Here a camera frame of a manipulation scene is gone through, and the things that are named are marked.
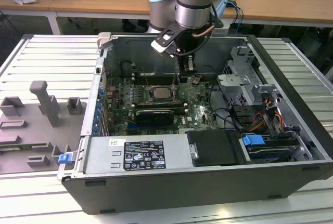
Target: robotic arm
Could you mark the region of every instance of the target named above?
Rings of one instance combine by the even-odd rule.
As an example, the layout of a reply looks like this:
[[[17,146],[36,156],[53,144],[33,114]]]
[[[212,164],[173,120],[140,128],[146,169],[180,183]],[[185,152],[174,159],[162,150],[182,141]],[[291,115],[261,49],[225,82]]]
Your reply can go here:
[[[151,46],[160,54],[177,57],[182,76],[196,72],[195,53],[221,22],[227,0],[150,0],[150,32],[159,32]]]

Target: motherboard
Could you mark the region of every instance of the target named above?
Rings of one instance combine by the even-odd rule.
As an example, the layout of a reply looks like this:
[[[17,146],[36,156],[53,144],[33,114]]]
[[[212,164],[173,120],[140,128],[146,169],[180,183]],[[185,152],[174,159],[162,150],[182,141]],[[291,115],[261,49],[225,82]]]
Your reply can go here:
[[[208,103],[212,82],[174,78],[108,78],[106,95],[113,136],[184,134],[218,129]]]

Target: power supply label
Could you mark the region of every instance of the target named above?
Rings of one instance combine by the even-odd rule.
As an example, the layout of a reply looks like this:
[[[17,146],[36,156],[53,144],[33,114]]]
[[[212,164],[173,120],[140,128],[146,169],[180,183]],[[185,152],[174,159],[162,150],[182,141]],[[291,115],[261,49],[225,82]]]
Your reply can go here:
[[[163,141],[126,142],[124,169],[126,171],[166,168]]]

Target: metal bracket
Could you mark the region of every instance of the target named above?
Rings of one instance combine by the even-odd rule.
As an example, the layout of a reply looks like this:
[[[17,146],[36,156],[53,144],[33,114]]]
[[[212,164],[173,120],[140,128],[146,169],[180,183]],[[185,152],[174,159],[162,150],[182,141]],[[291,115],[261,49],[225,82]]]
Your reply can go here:
[[[112,40],[112,34],[111,33],[99,33],[98,36],[97,36],[97,46],[98,46],[98,48],[101,49],[102,45],[109,42],[110,40]]]
[[[254,85],[251,90],[254,96],[254,102],[262,102],[262,94],[269,94],[278,92],[275,85]]]
[[[191,153],[192,160],[199,159],[198,150],[197,150],[197,147],[196,147],[195,144],[190,144],[189,145],[189,151]]]
[[[240,63],[251,65],[255,57],[254,53],[247,46],[234,47],[231,51],[231,56],[235,65]]]
[[[250,80],[247,76],[238,76],[235,74],[222,74],[218,76],[220,84],[222,86],[242,86],[250,84]]]

